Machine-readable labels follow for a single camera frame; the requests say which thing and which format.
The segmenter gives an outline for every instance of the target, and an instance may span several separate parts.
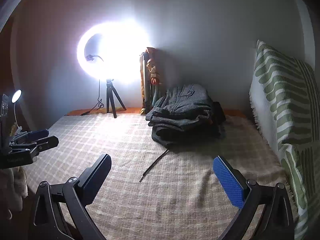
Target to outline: lamp stem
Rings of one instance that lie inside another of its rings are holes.
[[[14,118],[16,120],[16,124],[17,124],[17,128],[18,128],[19,126],[18,126],[17,117],[16,117],[16,102],[13,105],[13,111],[14,111]]]

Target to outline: dark garment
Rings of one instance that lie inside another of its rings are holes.
[[[169,89],[147,114],[152,139],[165,147],[219,137],[219,124],[225,121],[218,102],[197,84]]]

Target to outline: tripod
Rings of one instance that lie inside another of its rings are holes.
[[[124,110],[127,110],[124,106],[124,104],[121,101],[121,98],[117,92],[117,90],[114,88],[112,84],[113,79],[107,79],[107,113],[109,112],[109,100],[113,112],[113,117],[117,118],[117,113],[116,113],[116,107],[115,107],[115,101],[113,100],[113,93],[116,95],[116,98],[120,102],[121,106],[123,107]]]

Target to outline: tripod leg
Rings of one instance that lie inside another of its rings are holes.
[[[106,112],[106,113],[109,113],[109,99],[110,99],[110,97],[109,97],[109,90],[110,90],[110,89],[108,89],[108,87],[107,87],[107,112]]]
[[[118,101],[120,102],[122,108],[123,108],[124,110],[127,110],[127,109],[125,108],[124,104],[122,103],[122,100],[121,100],[121,98],[120,98],[117,90],[114,88],[114,86],[112,86],[112,90],[113,90],[114,94],[116,95],[116,98],[117,98]]]
[[[109,90],[109,97],[110,97],[110,104],[111,104],[111,108],[112,108],[112,112],[113,112],[113,117],[117,118],[115,102],[113,100],[113,94],[112,94],[112,90],[111,89]]]

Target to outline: blue gripper pad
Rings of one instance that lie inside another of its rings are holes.
[[[241,209],[245,202],[244,188],[232,173],[233,168],[223,157],[217,156],[213,160],[213,171],[232,205]]]

